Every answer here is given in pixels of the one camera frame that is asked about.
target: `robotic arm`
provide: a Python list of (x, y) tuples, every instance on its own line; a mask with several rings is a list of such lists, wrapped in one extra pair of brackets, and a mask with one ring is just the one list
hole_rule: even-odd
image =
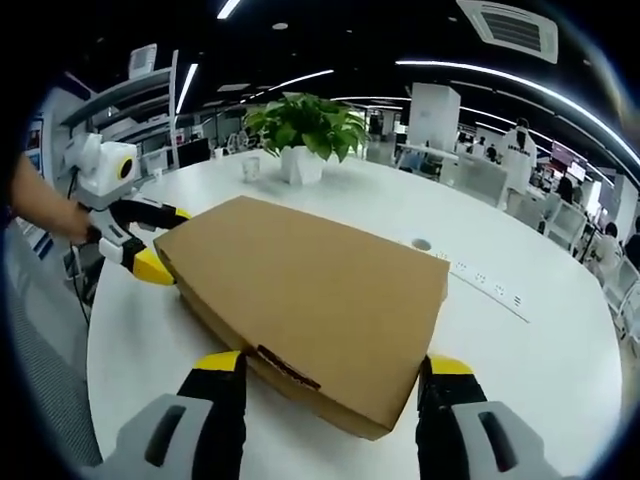
[(145, 198), (127, 198), (139, 168), (135, 145), (102, 142), (102, 135), (85, 133), (67, 145), (65, 165), (76, 168), (76, 198), (87, 210), (93, 225), (89, 242), (100, 253), (124, 266), (136, 278), (159, 285), (174, 279), (158, 257), (127, 228), (137, 222), (143, 228), (171, 229), (190, 217), (183, 210)]

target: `white round table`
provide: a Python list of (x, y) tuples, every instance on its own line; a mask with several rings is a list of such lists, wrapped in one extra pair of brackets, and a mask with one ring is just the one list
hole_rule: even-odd
[[(262, 177), (243, 183), (239, 159), (256, 154)], [(543, 438), (546, 458), (561, 474), (590, 468), (618, 424), (621, 366), (602, 292), (579, 263), (504, 213), (402, 171), (347, 159), (328, 165), (321, 182), (296, 188), (277, 180), (278, 166), (262, 152), (244, 153), (166, 174), (142, 193), (194, 215), (248, 195), (406, 244), (424, 238), (434, 251), (526, 293), (525, 322), (449, 275), (430, 352), (469, 364), (487, 397), (507, 404)], [(136, 232), (149, 243), (162, 233)], [(198, 358), (221, 350), (176, 288), (143, 283), (107, 262), (87, 361), (103, 456), (113, 452), (127, 420), (159, 395), (175, 393)], [(243, 479), (419, 478), (415, 391), (395, 430), (377, 442), (343, 433), (253, 375), (247, 394)]]

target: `white flower pot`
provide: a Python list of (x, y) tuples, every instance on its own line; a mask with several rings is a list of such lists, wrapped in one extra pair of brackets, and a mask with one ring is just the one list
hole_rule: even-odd
[(322, 178), (325, 161), (307, 147), (285, 147), (282, 158), (282, 179), (291, 185), (307, 185)]

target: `shelf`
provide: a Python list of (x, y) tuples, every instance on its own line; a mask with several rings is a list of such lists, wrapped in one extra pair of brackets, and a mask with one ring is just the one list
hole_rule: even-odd
[(118, 132), (108, 140), (112, 142), (137, 143), (144, 138), (169, 130), (169, 117), (159, 118), (151, 122), (141, 123), (135, 127)]
[(73, 128), (101, 111), (142, 93), (169, 86), (171, 68), (156, 70), (147, 75), (119, 83), (99, 93), (82, 104), (82, 106), (65, 118), (61, 124)]
[(134, 117), (136, 115), (142, 115), (145, 112), (149, 112), (157, 107), (161, 107), (163, 105), (169, 104), (169, 94), (162, 95), (157, 98), (152, 98), (151, 100), (147, 100), (145, 102), (137, 103), (136, 105), (132, 105), (127, 108), (123, 108), (119, 112), (111, 115), (100, 123), (96, 123), (94, 125), (98, 130), (103, 130), (114, 123), (118, 123), (120, 120), (124, 120), (126, 118)]

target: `person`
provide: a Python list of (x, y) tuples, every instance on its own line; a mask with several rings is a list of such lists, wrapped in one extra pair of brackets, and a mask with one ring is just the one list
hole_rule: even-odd
[(624, 246), (624, 252), (629, 261), (640, 270), (640, 217), (636, 218), (636, 233), (629, 239)]
[(473, 149), (471, 150), (471, 154), (476, 157), (484, 157), (484, 142), (486, 139), (484, 137), (480, 137), (480, 141), (473, 145)]
[(609, 222), (604, 228), (604, 236), (591, 251), (587, 270), (595, 275), (600, 285), (603, 285), (622, 260), (622, 255), (622, 248), (618, 244), (618, 227), (615, 223)]
[(18, 216), (74, 244), (86, 241), (91, 225), (89, 213), (49, 185), (26, 155), (8, 162), (2, 175), (2, 204), (9, 207), (9, 212), (4, 212), (8, 213), (5, 224)]
[(507, 169), (507, 213), (515, 215), (527, 193), (531, 172), (536, 166), (538, 149), (529, 134), (529, 122), (519, 118), (516, 128), (507, 132), (498, 148)]
[(571, 205), (574, 201), (573, 198), (573, 184), (567, 177), (562, 177), (558, 182), (556, 193), (560, 195), (560, 198)]
[(498, 151), (496, 150), (496, 144), (492, 143), (489, 148), (487, 148), (487, 158), (492, 163), (498, 163)]
[(582, 205), (583, 198), (584, 192), (582, 191), (582, 182), (578, 180), (578, 184), (573, 189), (573, 203), (576, 205)]

